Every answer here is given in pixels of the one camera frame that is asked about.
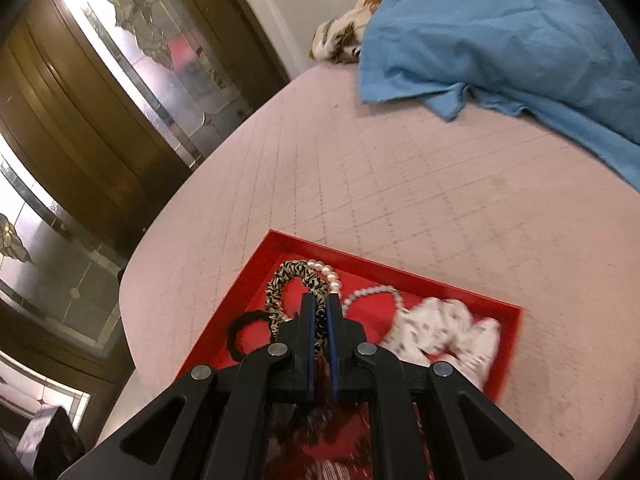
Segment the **wooden stained glass door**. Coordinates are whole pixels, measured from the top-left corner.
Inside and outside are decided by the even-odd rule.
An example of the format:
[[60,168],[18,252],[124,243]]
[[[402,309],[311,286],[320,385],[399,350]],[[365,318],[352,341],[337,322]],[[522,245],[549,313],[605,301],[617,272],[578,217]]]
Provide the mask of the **wooden stained glass door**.
[[20,434],[96,443],[132,370],[127,263],[175,192],[288,82],[246,0],[1,0],[1,387]]

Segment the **pink quilted mattress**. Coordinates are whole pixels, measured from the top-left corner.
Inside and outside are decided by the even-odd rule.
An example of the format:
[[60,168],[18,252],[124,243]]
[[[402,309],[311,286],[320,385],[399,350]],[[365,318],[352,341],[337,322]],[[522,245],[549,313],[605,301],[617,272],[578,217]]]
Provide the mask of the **pink quilted mattress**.
[[295,79],[146,231],[119,307],[151,396],[175,378],[270,230],[518,304],[501,406],[597,479],[639,415],[639,196],[524,118],[367,106],[352,66]]

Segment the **red tray box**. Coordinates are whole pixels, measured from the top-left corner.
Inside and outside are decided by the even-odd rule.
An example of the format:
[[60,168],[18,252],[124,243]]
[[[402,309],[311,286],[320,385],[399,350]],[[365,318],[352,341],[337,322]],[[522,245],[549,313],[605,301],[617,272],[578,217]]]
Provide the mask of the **red tray box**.
[[[288,347],[280,326],[296,317],[305,292],[316,297],[314,392],[277,402],[277,365]],[[367,341],[356,358],[368,373],[364,399],[340,402],[326,359],[326,297]],[[425,367],[381,346],[401,308],[426,298],[457,299],[473,318],[494,318],[501,335],[484,388],[451,364]],[[533,479],[562,476],[555,463],[496,407],[520,326],[521,309],[279,232],[258,245],[224,296],[171,388],[179,408],[165,457],[175,479],[303,479],[280,444],[318,408],[366,402],[370,479]]]

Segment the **floral patterned blanket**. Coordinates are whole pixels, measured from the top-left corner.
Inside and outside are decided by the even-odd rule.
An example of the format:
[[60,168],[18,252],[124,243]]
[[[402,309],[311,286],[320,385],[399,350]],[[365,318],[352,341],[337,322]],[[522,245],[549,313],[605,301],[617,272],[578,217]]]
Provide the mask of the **floral patterned blanket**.
[[332,64],[358,63],[366,28],[383,0],[358,0],[355,6],[319,25],[311,40],[309,57]]

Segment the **red polka dot scrunchie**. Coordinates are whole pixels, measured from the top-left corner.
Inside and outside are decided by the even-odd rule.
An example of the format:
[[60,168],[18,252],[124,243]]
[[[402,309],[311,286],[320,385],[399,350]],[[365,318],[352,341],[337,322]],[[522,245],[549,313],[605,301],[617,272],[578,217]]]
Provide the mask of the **red polka dot scrunchie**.
[[280,456],[289,464],[334,463],[354,468],[370,467],[368,404],[335,403],[328,408],[318,408],[280,447]]

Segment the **pink plaid scrunchie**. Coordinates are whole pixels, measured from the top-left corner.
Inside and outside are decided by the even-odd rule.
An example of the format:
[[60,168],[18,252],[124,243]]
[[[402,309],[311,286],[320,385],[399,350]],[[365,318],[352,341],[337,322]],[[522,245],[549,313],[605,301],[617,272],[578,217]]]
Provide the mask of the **pink plaid scrunchie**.
[[316,460],[304,474],[305,480],[362,480],[371,478],[371,464],[348,460]]

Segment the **white patterned scrunchie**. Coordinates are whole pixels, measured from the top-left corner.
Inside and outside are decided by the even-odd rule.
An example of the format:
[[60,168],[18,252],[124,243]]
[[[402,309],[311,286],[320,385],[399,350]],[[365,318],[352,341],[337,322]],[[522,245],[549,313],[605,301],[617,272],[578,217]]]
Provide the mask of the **white patterned scrunchie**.
[[399,309],[381,346],[411,364],[429,367],[445,361],[483,389],[500,335],[500,323],[494,318],[477,321],[464,302],[431,297],[412,309]]

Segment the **blue cloth sheet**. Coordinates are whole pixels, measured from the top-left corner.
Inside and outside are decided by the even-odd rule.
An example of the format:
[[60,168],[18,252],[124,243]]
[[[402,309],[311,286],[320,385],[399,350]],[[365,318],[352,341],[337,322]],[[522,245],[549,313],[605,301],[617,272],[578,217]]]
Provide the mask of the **blue cloth sheet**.
[[469,101],[532,115],[639,182],[639,63],[598,0],[383,0],[358,88],[448,122]]

